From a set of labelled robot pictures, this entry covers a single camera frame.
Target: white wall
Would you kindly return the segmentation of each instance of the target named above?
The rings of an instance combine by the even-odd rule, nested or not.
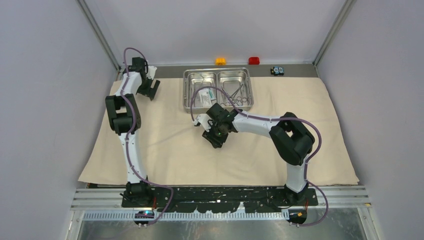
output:
[[[61,239],[115,76],[76,1],[1,1],[0,239]]]
[[[424,1],[357,1],[318,68],[389,240],[424,234],[423,23]]]
[[[344,0],[86,0],[118,61],[311,63]],[[131,52],[130,57],[137,56]]]

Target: beige cloth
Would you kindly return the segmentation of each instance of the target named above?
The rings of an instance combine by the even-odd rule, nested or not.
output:
[[[286,163],[271,139],[231,133],[222,148],[213,148],[194,127],[182,106],[181,78],[160,79],[153,101],[135,96],[141,115],[139,149],[150,181],[167,185],[282,186]],[[113,84],[114,94],[121,82]],[[322,148],[310,161],[307,177],[317,185],[358,183],[343,142],[339,121],[319,78],[252,77],[251,114],[282,116],[292,112],[312,122],[322,134]],[[309,128],[317,140],[313,129]],[[127,182],[124,152],[105,113],[91,157],[79,180],[123,185]]]

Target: metal tray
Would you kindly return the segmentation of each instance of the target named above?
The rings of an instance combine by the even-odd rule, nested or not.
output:
[[[190,101],[193,93],[205,86],[223,88],[228,95],[232,95],[232,100],[239,109],[248,111],[254,104],[252,83],[247,68],[191,69],[186,70],[183,74],[182,105],[187,113],[190,112]],[[216,100],[212,101],[213,104],[218,103],[228,111],[232,110],[233,107],[223,94],[214,89],[212,92],[216,96]],[[206,113],[208,109],[209,107],[201,105],[199,95],[196,96],[193,103],[193,113]]]

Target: robotic arm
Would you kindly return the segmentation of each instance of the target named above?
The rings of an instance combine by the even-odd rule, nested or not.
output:
[[[264,116],[267,119],[277,119],[279,116]],[[291,112],[287,112],[283,118],[296,118]],[[214,148],[221,148],[227,140],[228,134],[253,133],[271,138],[280,157],[287,163],[287,200],[296,204],[305,196],[308,183],[304,178],[305,160],[312,151],[315,142],[314,136],[298,121],[263,121],[249,118],[239,114],[235,109],[228,112],[219,104],[215,103],[206,114],[200,114],[194,120],[196,127],[202,125],[202,136],[207,139]]]
[[[153,78],[155,76],[156,67],[148,66],[146,60],[141,57],[132,58],[132,65],[128,68],[129,72],[123,74],[123,81],[119,86],[119,89],[114,95],[107,96],[105,99],[107,116],[109,118],[110,128],[118,134],[119,140],[123,147],[123,153],[125,156],[125,163],[127,168],[127,181],[130,184],[138,184],[140,179],[133,173],[132,167],[128,160],[128,156],[131,159],[134,170],[144,179],[147,178],[147,172],[142,162],[142,155],[139,152],[139,138],[138,129],[141,126],[141,117],[139,108],[137,107],[135,94],[139,93],[150,100],[155,98],[158,90],[160,81],[156,80],[153,87]],[[124,95],[134,108],[136,123],[134,130],[128,135],[128,144],[126,143],[127,132],[133,126],[133,113],[130,106],[122,98]]]

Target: purple cable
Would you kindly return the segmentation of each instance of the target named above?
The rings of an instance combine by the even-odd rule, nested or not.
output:
[[[326,195],[324,194],[324,192],[315,184],[313,184],[312,182],[310,182],[307,179],[307,171],[308,171],[308,162],[312,159],[313,156],[315,156],[318,151],[321,149],[321,144],[322,144],[322,137],[321,137],[321,133],[318,130],[318,128],[313,125],[312,123],[310,123],[307,120],[301,119],[301,118],[297,118],[297,117],[280,117],[280,118],[265,118],[265,117],[260,117],[260,116],[255,116],[255,115],[247,115],[246,113],[240,111],[236,105],[234,104],[233,101],[231,101],[230,96],[223,90],[221,90],[219,87],[216,86],[202,86],[200,88],[198,88],[196,91],[194,91],[193,96],[191,97],[191,102],[190,102],[190,114],[191,114],[191,120],[195,120],[195,117],[193,116],[193,103],[195,102],[195,98],[198,94],[198,92],[202,89],[215,89],[220,91],[222,94],[224,94],[224,96],[228,99],[229,103],[231,104],[231,106],[241,115],[247,117],[247,118],[252,118],[252,119],[257,119],[257,120],[262,120],[262,121],[270,121],[270,122],[276,122],[276,121],[299,121],[302,122],[304,124],[307,124],[308,126],[310,126],[315,132],[316,135],[318,135],[318,146],[316,147],[315,151],[313,151],[313,153],[305,160],[305,168],[304,168],[304,173],[303,173],[303,178],[305,179],[305,181],[307,183],[309,183],[310,185],[312,185],[314,188],[318,189],[318,191],[321,192],[322,196],[324,197],[325,200],[325,212],[324,215],[321,217],[320,220],[316,221],[316,222],[312,222],[312,223],[306,223],[306,224],[299,224],[299,226],[301,227],[308,227],[308,226],[313,226],[316,224],[321,223],[324,218],[326,218],[328,212],[329,212],[329,202],[327,200]]]
[[[163,208],[163,210],[162,210],[162,212],[159,214],[159,216],[157,216],[157,218],[155,218],[153,221],[150,221],[148,224],[147,224],[147,226],[150,226],[150,225],[152,225],[152,224],[155,224],[157,221],[158,221],[158,219],[160,219],[161,217],[162,217],[162,215],[164,214],[164,212],[166,212],[166,210],[168,209],[168,207],[169,207],[169,205],[170,205],[170,203],[171,203],[171,200],[172,200],[172,198],[173,198],[173,196],[174,196],[174,189],[172,188],[172,187],[169,187],[169,186],[166,186],[166,185],[161,185],[161,184],[157,184],[157,183],[154,183],[154,182],[151,182],[151,181],[149,181],[149,180],[147,180],[147,179],[144,179],[144,178],[142,178],[142,176],[140,176],[140,174],[134,169],[134,166],[133,166],[133,163],[131,162],[131,160],[130,160],[130,154],[129,154],[129,146],[128,146],[128,140],[129,140],[129,138],[128,138],[128,136],[131,134],[131,132],[134,130],[134,128],[136,127],[136,112],[134,111],[134,107],[133,107],[133,105],[131,104],[131,102],[128,100],[128,98],[126,98],[125,97],[125,95],[124,95],[124,89],[125,89],[125,86],[127,85],[127,82],[128,82],[128,80],[130,79],[130,72],[128,71],[128,64],[127,64],[127,58],[126,58],[126,53],[127,53],[127,50],[129,50],[129,49],[131,49],[131,50],[134,50],[134,51],[136,51],[136,52],[138,52],[139,54],[141,54],[142,56],[143,56],[143,58],[144,59],[146,59],[145,58],[145,56],[143,55],[143,53],[142,52],[140,52],[139,50],[137,50],[137,49],[135,49],[135,48],[133,48],[133,47],[127,47],[127,48],[125,48],[125,50],[123,51],[123,63],[125,64],[125,69],[126,69],[126,79],[125,79],[125,82],[123,83],[123,86],[122,86],[122,89],[121,89],[121,91],[120,91],[120,95],[121,95],[121,97],[123,98],[123,100],[128,104],[128,106],[129,106],[129,108],[131,109],[131,113],[132,113],[132,126],[131,126],[131,129],[126,133],[126,136],[125,136],[125,149],[126,149],[126,158],[127,158],[127,160],[128,160],[128,164],[129,164],[129,167],[131,168],[131,170],[132,170],[132,172],[141,180],[141,181],[143,181],[143,182],[145,182],[145,183],[147,183],[147,184],[150,184],[150,185],[153,185],[153,186],[156,186],[156,187],[160,187],[160,188],[165,188],[165,189],[169,189],[170,191],[171,191],[171,194],[170,194],[170,197],[169,197],[169,200],[168,200],[168,202],[166,203],[166,205],[165,205],[165,208]]]

